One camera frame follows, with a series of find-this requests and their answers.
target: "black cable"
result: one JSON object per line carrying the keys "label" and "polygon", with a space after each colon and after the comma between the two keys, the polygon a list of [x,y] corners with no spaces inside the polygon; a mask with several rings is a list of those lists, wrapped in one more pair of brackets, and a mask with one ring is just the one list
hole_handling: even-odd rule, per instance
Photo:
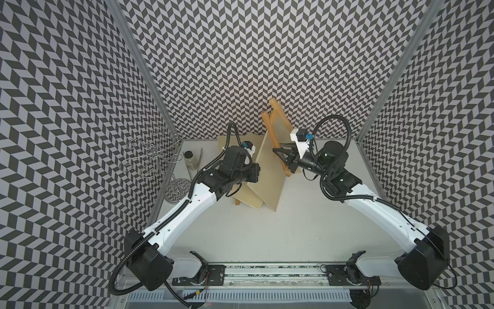
{"label": "black cable", "polygon": [[377,286],[377,290],[376,290],[375,294],[373,294],[373,293],[374,293],[374,286],[372,286],[372,292],[370,294],[370,298],[373,298],[374,296],[376,296],[379,293],[379,286]]}
{"label": "black cable", "polygon": [[327,265],[326,264],[321,264],[321,265],[319,265],[319,270],[322,271],[323,273],[326,273],[327,274],[328,273],[328,270],[326,269],[326,271],[323,271],[323,269],[321,268],[323,266],[324,266],[324,269],[326,269],[326,266]]}
{"label": "black cable", "polygon": [[175,290],[173,290],[171,288],[171,286],[168,284],[168,282],[165,280],[165,286],[166,288],[170,291],[170,293],[184,306],[186,307],[189,307],[189,308],[192,308],[192,309],[197,309],[197,308],[200,308],[202,307],[202,305],[204,305],[204,303],[199,303],[199,306],[194,306],[193,304],[190,304],[188,302],[186,302],[185,300],[183,300],[178,294],[177,292],[175,292]]}
{"label": "black cable", "polygon": [[309,178],[307,178],[307,176],[305,175],[305,169],[302,169],[302,173],[304,174],[305,179],[307,179],[308,181],[313,181],[313,180],[315,180],[315,179],[317,178],[317,176],[319,176],[319,175],[317,175],[317,174],[316,174],[316,175],[314,176],[314,178],[309,179]]}
{"label": "black cable", "polygon": [[234,195],[235,193],[237,193],[237,192],[240,190],[240,188],[242,188],[242,183],[240,183],[240,185],[239,185],[238,189],[237,189],[237,190],[235,190],[235,192],[233,192],[233,193],[232,193],[232,194],[230,194],[230,195],[225,194],[225,196],[226,196],[226,197],[230,197],[230,196]]}

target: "white table surface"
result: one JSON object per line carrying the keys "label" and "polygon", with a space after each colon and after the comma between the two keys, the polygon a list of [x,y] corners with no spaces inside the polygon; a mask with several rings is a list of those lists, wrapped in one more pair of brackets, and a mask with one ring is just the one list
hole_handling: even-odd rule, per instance
{"label": "white table surface", "polygon": [[[201,148],[202,167],[218,155],[217,141],[186,141],[182,151],[191,150],[199,156]],[[345,168],[375,192],[354,141],[348,155]],[[174,173],[188,178],[183,160]],[[172,206],[164,201],[160,217]],[[276,212],[265,204],[259,210],[243,203],[236,206],[233,197],[222,197],[180,235],[173,247],[197,251],[210,262],[336,262],[346,261],[359,250],[400,250],[391,236],[360,212],[324,197],[319,178],[308,181],[302,173],[286,178]]]}

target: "chevron pattern wall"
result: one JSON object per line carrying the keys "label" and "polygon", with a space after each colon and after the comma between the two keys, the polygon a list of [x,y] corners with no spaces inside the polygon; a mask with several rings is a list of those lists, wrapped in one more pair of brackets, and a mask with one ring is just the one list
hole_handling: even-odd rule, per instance
{"label": "chevron pattern wall", "polygon": [[0,110],[0,308],[104,306],[163,180],[125,145],[170,136],[102,0],[0,1]]}
{"label": "chevron pattern wall", "polygon": [[[264,131],[276,97],[296,127],[342,114],[357,133],[430,0],[121,0],[185,138]],[[341,124],[320,136],[343,137]]]}
{"label": "chevron pattern wall", "polygon": [[494,2],[446,1],[364,142],[388,196],[450,232],[452,308],[494,308],[493,30]]}

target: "mounting plate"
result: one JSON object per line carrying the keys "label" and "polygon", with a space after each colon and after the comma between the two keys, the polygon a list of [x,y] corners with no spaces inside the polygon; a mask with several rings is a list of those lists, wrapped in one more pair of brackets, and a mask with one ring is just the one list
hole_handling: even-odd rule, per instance
{"label": "mounting plate", "polygon": [[[208,286],[219,286],[223,285],[223,281],[225,280],[225,265],[208,265],[207,271],[209,275],[207,277],[207,285]],[[172,280],[172,285],[174,286],[204,286],[204,283],[197,284],[197,282],[193,282],[192,278],[174,278]]]}
{"label": "mounting plate", "polygon": [[[342,285],[342,286],[355,286],[355,284],[350,283],[346,279],[346,272],[345,272],[345,264],[341,265],[326,265],[326,277],[328,278],[328,282],[330,286],[336,286],[336,285]],[[379,277],[370,277],[367,278],[365,277],[365,281],[361,282],[358,286],[365,286],[366,284],[369,284],[367,282],[367,279],[369,279],[370,285],[381,285],[381,279]]]}

